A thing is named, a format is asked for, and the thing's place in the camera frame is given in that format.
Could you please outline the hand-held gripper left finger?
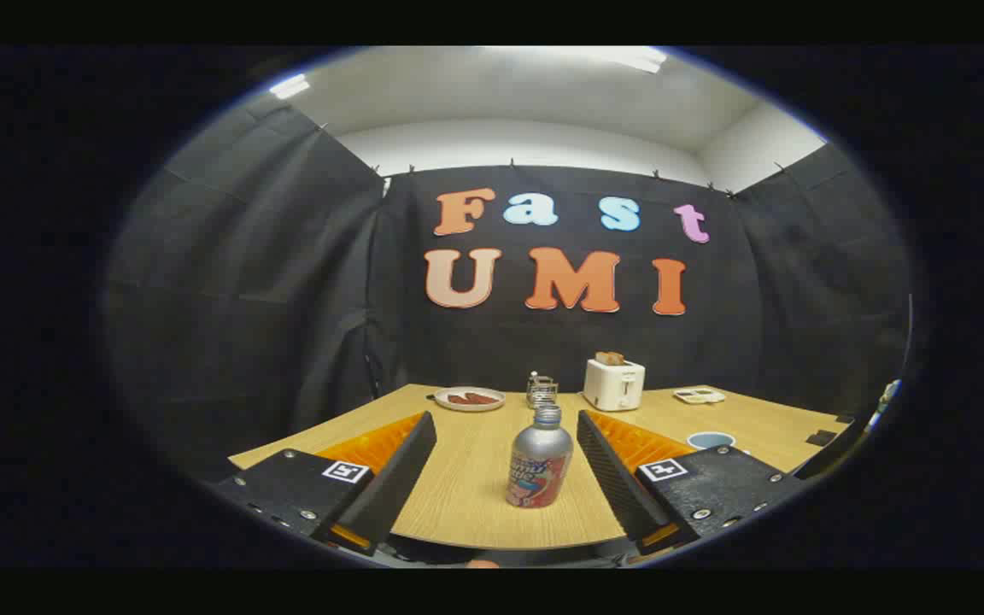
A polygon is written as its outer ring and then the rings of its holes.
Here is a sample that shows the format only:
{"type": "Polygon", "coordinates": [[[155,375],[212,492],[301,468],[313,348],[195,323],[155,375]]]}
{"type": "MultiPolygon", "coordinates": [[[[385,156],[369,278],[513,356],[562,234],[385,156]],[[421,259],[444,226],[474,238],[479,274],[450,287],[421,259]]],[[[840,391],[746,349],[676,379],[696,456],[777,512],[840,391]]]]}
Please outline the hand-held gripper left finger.
{"type": "Polygon", "coordinates": [[[417,413],[317,453],[273,453],[216,494],[301,540],[372,555],[390,537],[437,441],[417,413]]]}

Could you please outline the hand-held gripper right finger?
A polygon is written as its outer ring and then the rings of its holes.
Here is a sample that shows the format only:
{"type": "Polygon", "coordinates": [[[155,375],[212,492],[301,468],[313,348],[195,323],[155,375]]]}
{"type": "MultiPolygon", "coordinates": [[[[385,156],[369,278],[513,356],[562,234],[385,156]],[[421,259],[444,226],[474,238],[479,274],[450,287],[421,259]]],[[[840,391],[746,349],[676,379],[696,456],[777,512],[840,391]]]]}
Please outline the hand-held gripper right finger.
{"type": "Polygon", "coordinates": [[[679,548],[785,505],[803,479],[730,444],[695,450],[596,410],[577,443],[624,534],[643,555],[679,548]]]}

